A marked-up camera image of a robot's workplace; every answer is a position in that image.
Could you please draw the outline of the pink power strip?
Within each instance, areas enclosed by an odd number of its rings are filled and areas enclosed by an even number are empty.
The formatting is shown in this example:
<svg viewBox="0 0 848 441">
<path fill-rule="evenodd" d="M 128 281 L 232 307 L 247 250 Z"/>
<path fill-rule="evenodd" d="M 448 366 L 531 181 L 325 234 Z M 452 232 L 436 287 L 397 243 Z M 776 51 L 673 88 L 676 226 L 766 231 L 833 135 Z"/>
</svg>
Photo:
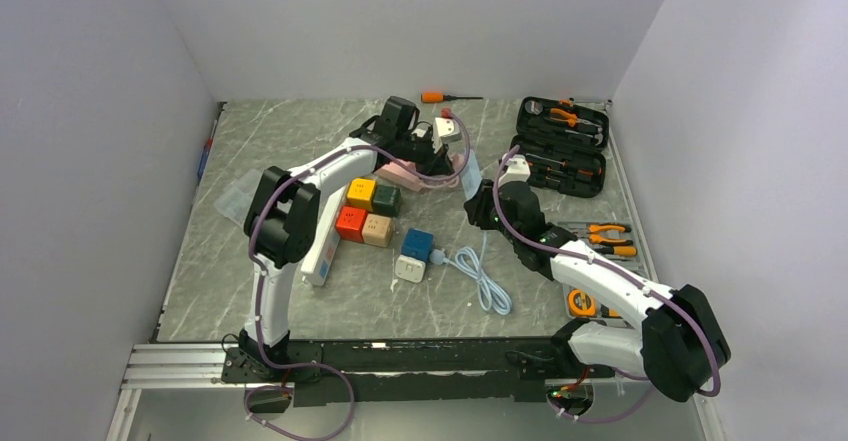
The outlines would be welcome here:
<svg viewBox="0 0 848 441">
<path fill-rule="evenodd" d="M 459 176 L 448 181 L 424 181 L 409 172 L 408 168 L 414 170 L 415 165 L 410 161 L 390 162 L 377 169 L 374 172 L 374 175 L 382 180 L 389 181 L 413 192 L 420 192 L 422 190 L 452 189 L 460 184 Z"/>
</svg>

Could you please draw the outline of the black tool case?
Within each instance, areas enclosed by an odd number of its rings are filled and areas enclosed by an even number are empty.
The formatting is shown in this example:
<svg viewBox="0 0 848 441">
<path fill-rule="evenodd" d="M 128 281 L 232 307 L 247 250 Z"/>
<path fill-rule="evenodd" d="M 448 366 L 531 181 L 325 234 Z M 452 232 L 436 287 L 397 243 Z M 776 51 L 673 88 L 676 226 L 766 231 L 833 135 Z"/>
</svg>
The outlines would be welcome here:
<svg viewBox="0 0 848 441">
<path fill-rule="evenodd" d="M 576 127 L 547 119 L 550 108 L 574 113 Z M 516 134 L 510 146 L 523 155 L 531 168 L 529 183 L 567 196 L 593 198 L 603 190 L 609 144 L 610 120 L 602 108 L 588 107 L 573 99 L 528 96 L 521 102 Z"/>
</svg>

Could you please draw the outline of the blue cube socket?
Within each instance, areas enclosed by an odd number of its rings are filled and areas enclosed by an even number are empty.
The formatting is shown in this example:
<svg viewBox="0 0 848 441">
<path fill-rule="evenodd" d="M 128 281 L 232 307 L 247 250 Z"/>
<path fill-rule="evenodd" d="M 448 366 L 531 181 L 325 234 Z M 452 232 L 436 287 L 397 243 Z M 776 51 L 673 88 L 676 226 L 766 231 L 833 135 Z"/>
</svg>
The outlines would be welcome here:
<svg viewBox="0 0 848 441">
<path fill-rule="evenodd" d="M 433 249 L 434 235 L 427 231 L 409 228 L 401 244 L 401 255 L 427 262 Z"/>
</svg>

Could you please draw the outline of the grey tool case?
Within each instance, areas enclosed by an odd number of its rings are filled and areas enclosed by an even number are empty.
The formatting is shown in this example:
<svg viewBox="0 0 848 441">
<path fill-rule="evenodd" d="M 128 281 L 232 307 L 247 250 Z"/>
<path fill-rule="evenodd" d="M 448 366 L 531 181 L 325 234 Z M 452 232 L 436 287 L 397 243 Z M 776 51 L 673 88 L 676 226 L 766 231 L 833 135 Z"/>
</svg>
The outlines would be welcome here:
<svg viewBox="0 0 848 441">
<path fill-rule="evenodd" d="M 634 241 L 632 246 L 601 246 L 594 245 L 588 241 L 588 233 L 587 226 L 589 224 L 624 224 L 628 225 L 632 228 L 632 231 L 627 234 L 627 237 L 631 238 Z M 559 227 L 564 228 L 565 230 L 575 234 L 580 240 L 584 241 L 591 249 L 593 249 L 598 254 L 604 256 L 608 260 L 619 264 L 623 268 L 633 272 L 634 274 L 641 276 L 643 278 L 650 279 L 650 273 L 647 267 L 647 262 L 644 253 L 642 252 L 642 242 L 640 240 L 639 235 L 637 234 L 635 228 L 630 223 L 625 222 L 615 222 L 615 221 L 566 221 L 559 222 Z M 610 307 L 609 305 L 602 303 L 597 300 L 596 297 L 593 297 L 596 305 L 597 305 L 597 316 L 594 318 L 584 318 L 584 317 L 573 317 L 569 314 L 566 307 L 566 296 L 568 292 L 572 289 L 579 289 L 576 287 L 572 287 L 569 285 L 563 286 L 563 297 L 566 308 L 566 315 L 568 319 L 585 319 L 591 322 L 595 322 L 597 324 L 601 324 L 604 326 L 614 327 L 614 328 L 625 328 L 625 329 L 633 329 L 633 325 L 626 321 L 621 314 Z"/>
</svg>

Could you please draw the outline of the white cube socket small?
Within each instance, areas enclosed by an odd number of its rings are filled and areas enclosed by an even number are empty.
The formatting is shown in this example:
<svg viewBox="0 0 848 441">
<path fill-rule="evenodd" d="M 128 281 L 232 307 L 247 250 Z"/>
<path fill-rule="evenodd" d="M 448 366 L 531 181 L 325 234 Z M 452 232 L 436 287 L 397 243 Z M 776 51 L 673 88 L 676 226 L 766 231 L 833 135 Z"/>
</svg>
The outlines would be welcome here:
<svg viewBox="0 0 848 441">
<path fill-rule="evenodd" d="M 394 275 L 399 280 L 420 283 L 423 281 L 425 274 L 425 261 L 405 255 L 399 255 L 397 257 L 394 265 Z"/>
</svg>

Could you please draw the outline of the white long power strip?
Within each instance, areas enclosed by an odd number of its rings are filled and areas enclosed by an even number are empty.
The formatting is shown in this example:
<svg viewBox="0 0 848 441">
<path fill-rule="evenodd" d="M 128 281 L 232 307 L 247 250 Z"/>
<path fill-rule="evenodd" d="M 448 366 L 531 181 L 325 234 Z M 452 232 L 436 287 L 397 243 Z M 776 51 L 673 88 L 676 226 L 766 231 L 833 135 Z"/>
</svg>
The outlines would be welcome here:
<svg viewBox="0 0 848 441">
<path fill-rule="evenodd" d="M 322 199 L 313 245 L 300 265 L 302 282 L 312 286 L 323 286 L 328 278 L 339 242 L 336 221 L 345 204 L 348 184 Z"/>
</svg>

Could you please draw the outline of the clear plastic parts box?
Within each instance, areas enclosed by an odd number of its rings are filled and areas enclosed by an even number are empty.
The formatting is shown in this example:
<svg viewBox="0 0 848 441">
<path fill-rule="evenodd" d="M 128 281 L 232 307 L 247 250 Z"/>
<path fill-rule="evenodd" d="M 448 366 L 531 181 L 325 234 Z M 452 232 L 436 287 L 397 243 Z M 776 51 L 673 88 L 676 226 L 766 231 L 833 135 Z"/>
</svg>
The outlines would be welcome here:
<svg viewBox="0 0 848 441">
<path fill-rule="evenodd" d="M 242 227 L 260 183 L 262 172 L 251 169 L 232 181 L 215 200 L 214 207 L 223 217 Z"/>
</svg>

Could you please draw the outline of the light blue power strip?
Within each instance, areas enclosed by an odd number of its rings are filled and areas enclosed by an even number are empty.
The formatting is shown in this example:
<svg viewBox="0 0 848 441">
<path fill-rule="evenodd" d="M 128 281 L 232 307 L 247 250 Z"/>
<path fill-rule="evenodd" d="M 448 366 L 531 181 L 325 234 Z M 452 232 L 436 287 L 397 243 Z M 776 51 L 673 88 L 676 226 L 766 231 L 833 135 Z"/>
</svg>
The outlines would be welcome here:
<svg viewBox="0 0 848 441">
<path fill-rule="evenodd" d="M 474 198 L 482 184 L 482 174 L 474 150 L 469 150 L 464 168 L 460 172 L 460 181 L 466 201 Z"/>
</svg>

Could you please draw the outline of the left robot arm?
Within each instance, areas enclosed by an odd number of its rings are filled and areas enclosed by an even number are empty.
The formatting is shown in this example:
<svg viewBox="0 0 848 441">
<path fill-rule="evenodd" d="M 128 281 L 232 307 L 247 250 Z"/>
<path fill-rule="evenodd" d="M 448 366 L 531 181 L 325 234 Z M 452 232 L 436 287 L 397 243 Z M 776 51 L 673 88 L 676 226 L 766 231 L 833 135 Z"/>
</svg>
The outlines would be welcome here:
<svg viewBox="0 0 848 441">
<path fill-rule="evenodd" d="M 392 162 L 431 186 L 459 175 L 435 134 L 417 136 L 420 110 L 390 97 L 334 150 L 301 166 L 272 166 L 260 179 L 244 222 L 254 268 L 252 309 L 238 343 L 248 368 L 264 381 L 279 378 L 289 364 L 289 306 L 298 266 L 313 246 L 326 198 L 354 179 Z"/>
</svg>

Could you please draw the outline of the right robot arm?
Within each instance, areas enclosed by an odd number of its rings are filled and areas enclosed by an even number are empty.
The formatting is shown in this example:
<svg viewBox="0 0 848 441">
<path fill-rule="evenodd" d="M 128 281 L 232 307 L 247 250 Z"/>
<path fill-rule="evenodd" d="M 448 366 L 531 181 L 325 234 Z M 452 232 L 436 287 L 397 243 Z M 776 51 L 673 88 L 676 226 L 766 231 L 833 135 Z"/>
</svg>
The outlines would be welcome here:
<svg viewBox="0 0 848 441">
<path fill-rule="evenodd" d="M 521 264 L 549 281 L 593 296 L 625 324 L 573 319 L 551 337 L 551 362 L 574 376 L 606 366 L 642 377 L 665 397 L 684 402 L 720 393 L 731 351 L 706 295 L 672 288 L 609 260 L 565 228 L 547 221 L 525 182 L 483 180 L 465 201 L 471 225 L 497 231 Z"/>
</svg>

